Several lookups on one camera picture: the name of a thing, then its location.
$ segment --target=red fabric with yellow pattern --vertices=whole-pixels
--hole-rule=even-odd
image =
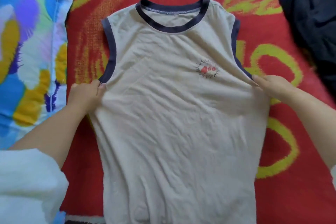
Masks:
[[[109,50],[100,20],[139,0],[75,0],[68,20],[68,86],[99,78]],[[184,5],[197,0],[151,0]],[[278,0],[216,0],[241,20],[237,57],[253,74],[276,74],[335,107],[296,47]],[[335,223],[331,176],[295,113],[272,100],[255,182],[260,224]],[[88,119],[80,124],[63,167],[69,188],[62,210],[103,215],[103,170]]]

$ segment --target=person's right arm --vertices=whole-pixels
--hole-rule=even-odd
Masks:
[[[253,80],[266,94],[296,112],[323,161],[329,169],[333,168],[336,165],[336,110],[280,76],[253,75]]]

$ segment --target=black spiky burst outline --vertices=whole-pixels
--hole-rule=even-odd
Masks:
[[[201,72],[200,67],[201,67],[202,64],[207,64],[207,65],[212,65],[212,66],[213,66],[213,64],[212,64],[212,62],[211,62],[210,60],[204,59],[204,60],[201,60],[200,63],[196,63],[196,64],[197,64],[197,67],[195,67],[195,68],[196,68],[196,72],[197,72],[199,75],[201,75],[203,78],[204,78],[204,77],[205,77],[205,78],[216,77],[216,75],[218,74],[218,68],[217,68],[217,66],[214,66],[214,67],[216,68],[216,73],[215,73],[215,74],[212,74],[212,75],[206,75],[206,74],[204,74],[204,73]]]

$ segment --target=tank top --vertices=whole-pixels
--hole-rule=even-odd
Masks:
[[[107,92],[90,117],[107,224],[256,223],[270,103],[235,57],[240,22],[213,0],[141,0],[102,23]]]

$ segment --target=forearm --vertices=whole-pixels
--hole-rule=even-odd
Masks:
[[[325,164],[336,165],[336,110],[295,89],[287,101],[296,112]]]
[[[36,126],[9,150],[37,148],[52,157],[61,168],[68,155],[76,129],[85,113],[76,106],[66,106]]]

